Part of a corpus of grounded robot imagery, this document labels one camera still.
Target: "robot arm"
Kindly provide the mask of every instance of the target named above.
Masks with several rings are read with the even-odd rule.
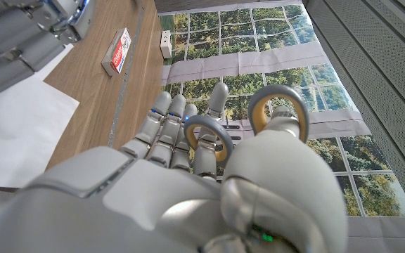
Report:
[[[344,200],[304,144],[302,99],[286,86],[259,90],[248,110],[256,136],[233,150],[217,122],[226,92],[215,86],[205,116],[161,93],[119,151],[88,150],[33,180],[0,216],[0,252],[343,252]],[[276,96],[298,118],[279,108],[267,122],[264,104]],[[193,173],[190,147],[202,157]],[[226,165],[221,184],[210,174],[217,164]]]
[[[96,0],[0,0],[0,92],[85,38]]]

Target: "window backdrop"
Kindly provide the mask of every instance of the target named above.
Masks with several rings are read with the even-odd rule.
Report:
[[[216,77],[173,83],[168,83],[167,79],[162,90],[170,92],[172,96],[184,95],[187,103],[195,104],[198,114],[203,114],[213,87],[220,81],[224,82],[229,88],[229,97],[223,118],[227,118],[229,124],[239,126],[239,129],[229,131],[236,145],[244,138],[253,136],[249,122],[245,119],[248,119],[250,97],[256,90],[272,84],[294,88],[306,102],[311,117],[319,117],[321,123],[326,123],[327,135],[324,136],[327,138],[313,138],[307,145],[322,156],[337,176],[345,197],[347,214],[405,216],[404,191],[373,137],[369,134],[339,134],[329,127],[329,123],[335,121],[332,117],[346,115],[344,127],[352,129],[352,133],[359,133],[352,126],[355,119],[348,118],[348,115],[358,110],[327,58],[320,58],[319,64],[312,64],[306,60],[309,58],[304,58],[310,54],[311,48],[314,51],[317,49],[318,42],[303,5],[298,1],[280,1],[219,6],[218,9],[165,13],[160,16],[163,30],[170,30],[173,40],[172,58],[165,60],[164,65],[172,67],[182,61],[191,65],[196,59],[211,57],[219,57],[217,60],[230,59],[234,53],[240,59],[247,52],[267,51],[267,55],[274,54],[278,59],[286,54],[291,55],[293,62],[299,58],[303,61],[287,65],[284,62],[279,70],[270,71],[266,63],[268,60],[265,59],[260,71],[252,73],[232,75],[221,71],[223,74]],[[310,44],[311,47],[302,47],[313,41],[316,43]],[[204,77],[205,70],[201,69],[200,65],[195,65],[193,69],[188,67],[183,72],[201,72]],[[273,99],[268,102],[266,113],[271,115],[273,109],[280,105],[293,109],[289,101]],[[223,169],[218,168],[219,179],[223,173]]]

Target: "robot finger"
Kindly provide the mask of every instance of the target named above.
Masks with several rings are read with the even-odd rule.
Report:
[[[254,134],[256,135],[265,128],[267,124],[265,104],[272,98],[285,98],[293,104],[300,125],[299,137],[305,143],[309,134],[309,112],[307,111],[306,103],[298,92],[289,86],[281,84],[265,86],[252,95],[247,114],[250,118]]]
[[[181,94],[175,95],[163,124],[162,132],[151,150],[148,160],[168,168],[172,158],[174,144],[176,143],[181,128],[185,105],[186,98]]]
[[[171,102],[172,97],[168,92],[163,91],[159,94],[135,137],[124,144],[119,151],[135,159],[145,158],[155,136],[158,134],[160,123],[165,118]]]
[[[211,142],[201,137],[197,139],[193,131],[196,127],[201,127],[201,131],[207,131],[211,136],[214,136],[214,139],[218,136],[223,144],[223,149],[215,152],[215,141]],[[227,130],[210,117],[196,115],[184,125],[184,133],[188,143],[195,150],[193,173],[215,179],[217,164],[224,167],[233,151],[232,140]]]
[[[228,95],[228,86],[223,82],[219,82],[210,95],[209,107],[206,111],[206,115],[215,121],[221,120],[221,115],[224,111],[224,105],[226,104]],[[206,129],[201,129],[199,139],[204,139],[211,143],[215,143],[216,141],[216,137]]]
[[[190,160],[189,160],[189,152],[190,146],[186,140],[184,135],[184,124],[188,121],[188,119],[194,115],[196,115],[198,109],[194,104],[188,104],[186,109],[184,110],[184,114],[182,116],[182,124],[179,128],[179,133],[177,134],[176,145],[174,146],[174,152],[172,161],[170,164],[171,169],[183,169],[186,171],[190,171]]]

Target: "white paper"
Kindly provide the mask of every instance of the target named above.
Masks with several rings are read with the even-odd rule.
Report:
[[[71,48],[0,93],[0,187],[20,188],[42,174],[78,102],[42,81]]]
[[[329,63],[328,57],[320,43],[312,41],[262,52],[230,53],[179,61],[163,67],[162,85],[220,76],[270,73],[324,63]]]

